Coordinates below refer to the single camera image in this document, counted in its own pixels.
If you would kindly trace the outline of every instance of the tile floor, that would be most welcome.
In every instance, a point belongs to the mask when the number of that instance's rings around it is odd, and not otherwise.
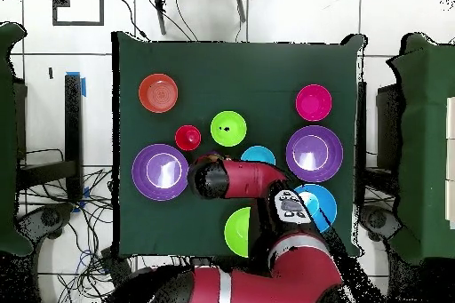
[[[59,148],[64,150],[63,80],[68,71],[79,71],[86,78],[83,97],[84,173],[112,166],[111,113],[111,43],[110,32],[128,31],[139,36],[132,25],[149,39],[158,41],[186,40],[168,20],[167,35],[159,30],[155,9],[148,0],[104,0],[104,26],[54,27],[52,0],[0,0],[0,21],[22,24],[26,38],[12,49],[11,62],[18,77],[28,85],[27,142],[28,150]],[[367,150],[377,151],[375,96],[379,87],[395,82],[386,60],[398,53],[402,37],[414,31],[425,32],[438,43],[448,43],[455,36],[455,0],[250,0],[249,41],[296,43],[339,43],[345,36],[362,33],[368,37],[363,78],[367,92]],[[235,0],[179,0],[180,11],[199,40],[234,42],[239,31]],[[98,20],[99,0],[71,0],[70,7],[58,9],[59,20]],[[185,28],[175,0],[166,0],[167,15]],[[245,40],[242,26],[238,40]],[[53,78],[48,70],[52,68]],[[51,103],[61,101],[61,105]],[[33,154],[28,163],[51,162],[58,154]],[[368,156],[375,165],[374,155]],[[108,178],[97,186],[97,195],[109,197]],[[88,179],[87,186],[93,183]],[[40,198],[21,196],[25,203],[39,203]],[[26,205],[20,207],[25,213]],[[93,212],[94,207],[87,209]],[[97,225],[100,248],[112,241],[110,211],[102,213],[106,223]],[[81,213],[70,220],[78,233],[79,243],[87,241],[86,223]],[[358,242],[364,250],[359,259],[371,280],[387,291],[387,255],[380,243],[369,240],[359,229]],[[57,303],[63,286],[57,275],[69,281],[77,272],[80,252],[75,234],[66,227],[57,240],[46,240],[38,265],[43,303]],[[172,262],[168,257],[138,257],[132,267],[158,266]],[[85,300],[82,303],[96,303]]]

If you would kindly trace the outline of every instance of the light blue bowl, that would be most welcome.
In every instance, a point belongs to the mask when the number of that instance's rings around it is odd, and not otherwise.
[[[337,218],[337,203],[335,197],[333,197],[327,188],[317,184],[305,184],[303,186],[298,186],[294,190],[299,194],[307,206],[319,231],[323,233],[329,228],[325,217],[327,217],[327,220],[329,220],[331,225]]]
[[[242,156],[240,157],[242,161],[253,161],[253,162],[264,162],[275,164],[274,154],[267,148],[261,146],[255,146],[247,148]]]

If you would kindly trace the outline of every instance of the lime green bowl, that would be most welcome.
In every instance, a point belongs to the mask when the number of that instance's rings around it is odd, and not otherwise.
[[[246,136],[246,122],[234,111],[223,111],[213,117],[210,133],[223,147],[234,147]]]
[[[248,226],[250,224],[250,207],[235,211],[224,226],[224,239],[227,247],[238,256],[248,258]]]

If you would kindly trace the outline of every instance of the purple bowl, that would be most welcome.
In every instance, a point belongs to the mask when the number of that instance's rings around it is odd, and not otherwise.
[[[188,162],[179,150],[165,144],[143,148],[132,164],[132,181],[149,199],[171,200],[187,186]]]
[[[339,170],[343,147],[330,129],[309,125],[291,136],[286,147],[286,162],[299,179],[325,181]]]

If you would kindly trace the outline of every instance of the dark green tablecloth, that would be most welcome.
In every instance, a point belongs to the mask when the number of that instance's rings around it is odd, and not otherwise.
[[[445,219],[447,98],[455,96],[455,46],[426,36],[404,38],[403,53],[388,63],[403,88],[402,158],[397,215],[405,227],[391,244],[406,261],[455,258],[455,230]]]
[[[174,133],[193,124],[202,144],[186,152],[188,162],[205,152],[240,157],[252,145],[270,148],[276,165],[286,168],[290,136],[309,125],[295,110],[295,97],[307,84],[322,84],[332,95],[331,113],[318,123],[338,134],[344,160],[338,173],[322,183],[338,203],[335,229],[351,255],[356,57],[363,36],[339,44],[144,43],[124,33],[118,39],[120,71],[120,252],[122,254],[232,255],[223,237],[228,216],[248,200],[205,201],[187,188],[179,197],[155,202],[132,182],[132,162],[144,147],[165,143],[175,147]],[[153,73],[170,76],[179,87],[175,107],[153,114],[140,105],[140,82]],[[223,110],[240,113],[248,125],[238,146],[223,148],[212,139],[210,123]]]

